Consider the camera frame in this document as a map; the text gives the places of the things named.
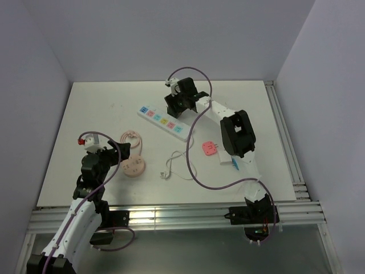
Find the blue object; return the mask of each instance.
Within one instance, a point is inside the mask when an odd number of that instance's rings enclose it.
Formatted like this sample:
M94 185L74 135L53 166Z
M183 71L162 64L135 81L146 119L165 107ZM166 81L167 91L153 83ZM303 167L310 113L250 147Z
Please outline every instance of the blue object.
M156 114L153 118L154 118L154 120L159 121L162 118L162 116L159 114Z
M173 130L175 130L177 133L180 133L181 130L183 130L182 127L176 126Z
M148 108L146 108L146 107L142 107L139 111L140 111L140 112L143 112L143 113L146 113L146 112L148 111Z
M240 169L238 168L238 164L237 164L236 160L234 160L233 158L232 158L232 163L233 163L234 167L235 167L237 170L240 170Z

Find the power strip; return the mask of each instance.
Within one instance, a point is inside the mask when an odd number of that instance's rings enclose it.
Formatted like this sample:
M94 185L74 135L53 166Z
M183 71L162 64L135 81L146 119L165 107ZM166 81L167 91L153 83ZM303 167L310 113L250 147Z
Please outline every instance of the power strip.
M137 110L137 114L155 126L175 136L177 139L186 142L191 126L177 120L155 106L143 105Z

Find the white wall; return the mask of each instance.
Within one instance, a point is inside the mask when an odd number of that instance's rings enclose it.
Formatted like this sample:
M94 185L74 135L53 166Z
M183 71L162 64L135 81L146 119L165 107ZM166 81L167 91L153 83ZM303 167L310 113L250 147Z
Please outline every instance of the white wall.
M23 0L69 79L277 77L314 0Z
M0 268L13 273L70 84L18 0L0 1Z
M365 273L365 1L316 0L277 79L346 273Z

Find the white table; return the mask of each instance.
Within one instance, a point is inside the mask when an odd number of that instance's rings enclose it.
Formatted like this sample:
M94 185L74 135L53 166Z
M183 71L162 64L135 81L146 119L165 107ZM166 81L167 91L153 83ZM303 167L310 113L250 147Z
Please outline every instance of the white table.
M256 134L255 156L261 180L275 201L296 200L289 169L279 139L269 99L262 81L213 81L213 99L234 110L249 114ZM199 91L209 92L204 81L196 81ZM76 180L80 175L85 150L77 144L84 131L101 131L117 142L126 130L135 130L143 137L142 156L147 162L138 178L126 177L122 170L106 185L103 196L110 205L162 205L192 203L241 202L240 185L222 191L201 188L194 181L174 174L160 179L165 162L174 150L184 150L185 143L137 116L143 104L153 104L164 110L164 97L169 89L164 82L104 82L74 83L62 124L57 136L38 207L69 206ZM186 110L181 118L191 124L196 113ZM190 152L198 170L198 178L210 186L223 186L245 175L231 166L221 166L218 155L205 156L201 144L214 141L222 148L220 128L202 117L194 130L195 144ZM102 144L106 139L100 137ZM174 170L188 176L185 159L173 162Z

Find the glass panel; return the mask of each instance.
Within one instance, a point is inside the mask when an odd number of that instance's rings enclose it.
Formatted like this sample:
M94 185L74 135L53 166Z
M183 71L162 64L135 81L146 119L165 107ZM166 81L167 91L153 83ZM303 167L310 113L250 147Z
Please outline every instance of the glass panel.
M260 247L247 243L243 229L137 231L135 242L119 252L88 249L78 274L253 274L331 273L316 225L284 227ZM52 235L38 235L33 253L41 253ZM106 248L123 245L117 233Z

